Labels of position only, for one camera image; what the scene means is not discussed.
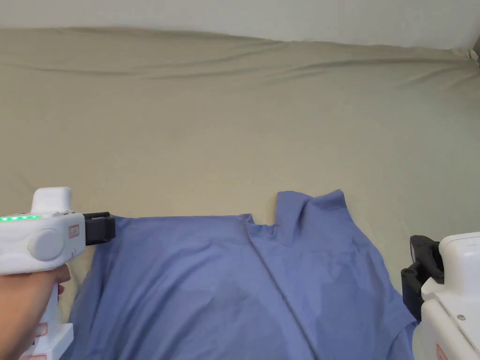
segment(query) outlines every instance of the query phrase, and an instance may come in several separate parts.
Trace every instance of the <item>led indicator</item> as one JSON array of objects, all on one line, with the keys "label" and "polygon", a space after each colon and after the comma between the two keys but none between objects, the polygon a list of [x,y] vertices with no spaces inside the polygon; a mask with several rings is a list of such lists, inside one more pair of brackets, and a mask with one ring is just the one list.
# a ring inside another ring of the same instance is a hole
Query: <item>led indicator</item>
[{"label": "led indicator", "polygon": [[0,217],[1,221],[16,221],[16,220],[30,220],[30,219],[39,219],[41,215],[30,215],[30,216],[7,216]]}]

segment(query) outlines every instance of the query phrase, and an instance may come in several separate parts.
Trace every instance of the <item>beige sheet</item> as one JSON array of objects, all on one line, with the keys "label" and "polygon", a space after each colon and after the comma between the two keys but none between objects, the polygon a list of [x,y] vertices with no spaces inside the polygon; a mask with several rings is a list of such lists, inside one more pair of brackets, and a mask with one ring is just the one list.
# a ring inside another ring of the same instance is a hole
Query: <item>beige sheet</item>
[{"label": "beige sheet", "polygon": [[[0,213],[251,212],[341,188],[394,285],[412,234],[479,230],[473,53],[140,30],[0,31]],[[89,264],[71,264],[64,316]]]}]

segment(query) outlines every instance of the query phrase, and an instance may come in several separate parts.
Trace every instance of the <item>wrinkled cloth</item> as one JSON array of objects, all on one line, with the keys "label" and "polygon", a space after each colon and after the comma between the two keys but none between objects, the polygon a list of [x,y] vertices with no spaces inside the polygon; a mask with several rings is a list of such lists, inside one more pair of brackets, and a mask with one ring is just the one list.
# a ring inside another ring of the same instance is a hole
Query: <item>wrinkled cloth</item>
[{"label": "wrinkled cloth", "polygon": [[413,359],[414,319],[344,195],[251,215],[117,217],[63,359]]}]

